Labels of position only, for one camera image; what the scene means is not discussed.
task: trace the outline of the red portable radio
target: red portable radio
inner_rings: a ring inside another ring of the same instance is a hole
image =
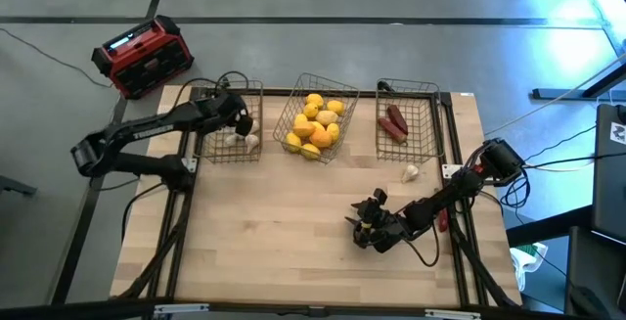
[[[95,48],[91,61],[126,99],[139,99],[192,66],[180,28],[156,16]]]

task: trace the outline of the garlic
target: garlic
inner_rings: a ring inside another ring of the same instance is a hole
[[[227,148],[234,147],[237,145],[237,141],[242,139],[242,136],[239,134],[231,134],[224,138],[224,146]]]
[[[407,166],[407,169],[404,170],[404,174],[402,174],[402,183],[410,182],[418,177],[418,173],[420,170],[412,164]]]
[[[258,145],[258,137],[256,135],[250,134],[246,137],[246,153],[249,154],[252,152],[254,148]]]
[[[256,131],[258,131],[258,129],[261,127],[261,125],[258,123],[258,121],[255,119],[252,121],[252,128],[250,129],[250,132],[248,134],[254,134],[256,133]]]

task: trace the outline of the wire basket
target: wire basket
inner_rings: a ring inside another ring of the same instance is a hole
[[[416,164],[443,155],[437,148],[436,130],[441,130],[439,87],[434,83],[388,79],[378,81],[376,91],[376,152],[379,160]],[[382,129],[378,118],[387,116],[387,107],[395,105],[407,122],[409,134],[398,144]]]
[[[320,162],[329,163],[336,157],[336,154],[341,147],[341,143],[343,143],[348,124],[350,123],[350,119],[352,118],[352,114],[356,108],[357,100],[359,99],[360,91],[353,86],[326,79],[322,76],[303,73],[297,79],[293,90],[291,90],[285,109],[276,124],[276,128],[274,129],[274,139],[280,142],[283,145],[283,149],[286,151],[288,151],[290,147],[293,149],[293,146],[288,144],[285,138],[287,137],[287,134],[292,132],[293,120],[295,119],[295,116],[301,114],[304,109],[304,99],[307,95],[312,93],[322,95],[325,104],[327,104],[330,100],[341,101],[344,104],[343,115],[337,119],[337,124],[339,126],[339,138],[329,148],[322,149],[321,155],[317,158]]]
[[[242,96],[247,106],[247,113],[259,123],[259,129],[253,133],[259,139],[259,144],[248,154],[246,141],[237,140],[234,146],[226,146],[225,139],[235,134],[235,128],[225,127],[204,136],[202,141],[201,157],[213,163],[232,162],[255,162],[261,159],[261,146],[263,145],[263,83],[259,80],[227,80],[230,86],[229,92]],[[192,83],[192,86],[214,87],[206,81]]]

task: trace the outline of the gray floor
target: gray floor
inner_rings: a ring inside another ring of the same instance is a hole
[[[0,15],[6,16],[128,17],[145,15],[150,2],[0,1]],[[595,16],[588,0],[161,0],[158,12],[186,17]],[[107,80],[89,61],[91,49],[129,26],[0,25],[102,82]],[[383,76],[429,80],[444,91],[474,92],[485,130],[540,106],[529,100],[530,89],[572,87],[615,59],[599,29],[354,24],[184,24],[181,28],[197,60],[174,82],[198,75],[215,77],[230,69],[261,79],[266,86],[282,87],[292,86],[304,71],[363,89],[373,89],[376,79]],[[42,58],[2,32],[0,84],[0,174],[39,188],[33,199],[0,195],[0,306],[40,304],[48,301],[54,287],[87,184],[76,172],[68,150],[111,119],[117,93],[95,87],[74,70]],[[124,117],[153,114],[158,100],[156,92],[128,103]],[[591,126],[595,105],[559,103],[497,135],[526,157]],[[593,142],[591,133],[536,161],[587,155],[593,151]],[[146,148],[147,143],[134,143],[128,150],[142,153]],[[533,192],[521,213],[536,219],[588,204],[592,174],[592,169],[530,172]],[[105,186],[125,179],[121,174],[111,175]],[[129,186],[101,194],[70,301],[108,296],[119,253],[121,214],[134,191]],[[507,221],[516,223],[509,215]],[[551,261],[564,267],[562,259]],[[530,284],[557,294],[563,280],[557,271],[546,270],[549,267],[537,273],[552,277],[548,286],[540,279]],[[550,301],[552,306],[558,305],[554,302]]]

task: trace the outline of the wooden table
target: wooden table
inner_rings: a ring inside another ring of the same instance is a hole
[[[169,110],[178,89],[165,88],[160,113]],[[189,91],[183,98],[189,98]],[[452,100],[466,159],[483,140],[476,102],[472,94],[454,93]],[[422,164],[416,181],[400,183],[406,163],[376,158],[374,99],[358,101],[340,153],[330,164],[286,153],[272,138],[286,101],[263,99],[259,162],[201,162],[175,297],[202,302],[458,306],[447,233],[439,238],[439,262],[427,268],[404,244],[384,254],[359,249],[352,243],[352,226],[343,219],[355,216],[350,204],[371,196],[377,187],[389,195],[390,210],[432,195],[441,187],[437,160]],[[176,153],[179,138],[180,133],[153,138],[148,155]],[[156,177],[142,177],[138,192],[155,183]],[[135,203],[112,295],[126,290],[153,256],[166,196],[161,190]],[[520,303],[500,207],[478,196],[472,213],[481,259],[509,297]],[[414,244],[426,260],[434,258],[432,233]],[[469,296],[476,302],[467,260],[465,266]],[[168,268],[165,262],[159,295]]]

